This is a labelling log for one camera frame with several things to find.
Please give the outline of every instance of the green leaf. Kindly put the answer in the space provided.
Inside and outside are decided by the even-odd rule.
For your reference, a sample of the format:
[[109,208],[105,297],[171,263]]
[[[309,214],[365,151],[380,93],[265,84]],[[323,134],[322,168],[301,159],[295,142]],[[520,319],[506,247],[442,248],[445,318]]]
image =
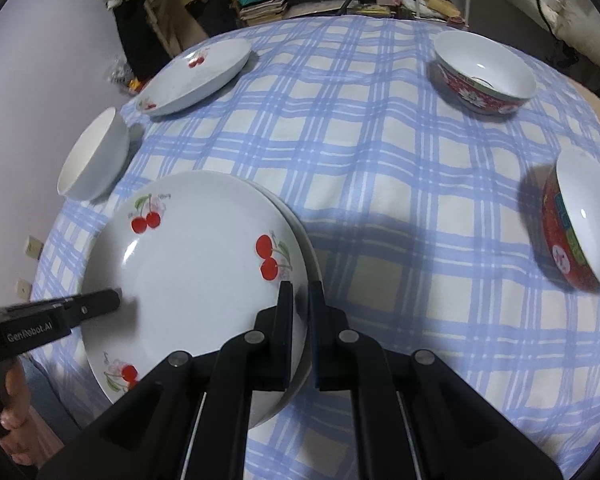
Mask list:
[[144,205],[144,203],[149,198],[149,195],[141,196],[138,200],[136,200],[136,209],[140,210],[140,208]]
[[284,242],[278,242],[278,248],[280,249],[280,252],[282,252],[285,255],[285,258],[288,261],[288,263],[291,263],[291,257],[289,256],[289,248],[286,246],[286,244]]
[[120,386],[118,386],[115,382],[113,382],[109,376],[106,376],[106,378],[107,378],[107,384],[109,385],[109,388],[111,388],[114,392],[119,392]]

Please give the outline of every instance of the human hand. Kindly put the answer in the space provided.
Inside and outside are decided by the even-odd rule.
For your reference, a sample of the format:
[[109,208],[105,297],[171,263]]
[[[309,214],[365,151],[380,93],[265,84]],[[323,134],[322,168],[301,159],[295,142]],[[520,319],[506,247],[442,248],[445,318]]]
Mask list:
[[9,433],[0,439],[0,445],[16,464],[37,464],[40,461],[38,430],[29,418],[31,396],[20,359],[7,371],[5,387],[9,401],[0,414],[0,424]]

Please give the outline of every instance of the blue and white checkered tablecloth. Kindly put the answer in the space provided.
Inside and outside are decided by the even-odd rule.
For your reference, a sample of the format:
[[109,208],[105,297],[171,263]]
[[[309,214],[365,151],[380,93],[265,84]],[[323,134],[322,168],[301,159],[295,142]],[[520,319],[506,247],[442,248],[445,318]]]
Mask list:
[[[144,184],[203,168],[255,180],[304,223],[326,299],[354,328],[437,352],[568,478],[600,440],[600,297],[561,279],[541,186],[565,146],[600,161],[600,124],[523,54],[538,95],[513,117],[467,111],[436,80],[440,30],[344,16],[225,35],[255,55],[218,94],[157,122],[122,108],[145,128],[141,147],[107,201],[64,204],[34,298],[79,290],[95,235]],[[79,330],[35,357],[80,423],[107,407]],[[357,475],[348,396],[306,384],[250,436],[248,478]]]

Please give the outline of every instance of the electrical outlet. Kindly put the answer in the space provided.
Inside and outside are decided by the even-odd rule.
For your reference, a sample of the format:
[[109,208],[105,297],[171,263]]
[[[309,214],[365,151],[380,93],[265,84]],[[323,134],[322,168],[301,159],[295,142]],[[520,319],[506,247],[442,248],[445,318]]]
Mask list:
[[33,258],[34,260],[39,260],[40,254],[42,254],[42,247],[44,247],[44,244],[40,240],[29,235],[29,237],[27,238],[27,241],[24,245],[24,253],[29,258]]
[[27,280],[23,280],[20,278],[16,282],[16,294],[22,301],[29,301],[31,298],[31,289],[33,285],[31,285]]

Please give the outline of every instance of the silver screw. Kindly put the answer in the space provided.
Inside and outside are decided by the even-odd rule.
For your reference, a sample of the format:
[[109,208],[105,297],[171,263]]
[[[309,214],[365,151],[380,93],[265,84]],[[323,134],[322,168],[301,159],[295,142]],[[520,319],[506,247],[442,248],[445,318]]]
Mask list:
[[182,350],[178,350],[177,352],[172,352],[167,361],[171,366],[177,368],[178,366],[182,366],[189,360],[189,355]]
[[418,350],[414,357],[417,363],[425,366],[432,365],[433,361],[436,360],[436,356],[433,355],[433,352],[430,352],[429,350]]
[[251,345],[257,345],[264,341],[264,334],[260,330],[251,330],[244,335],[244,340]]
[[348,328],[340,332],[338,334],[338,337],[343,343],[355,343],[358,339],[360,339],[358,332],[356,332],[355,330],[350,330]]

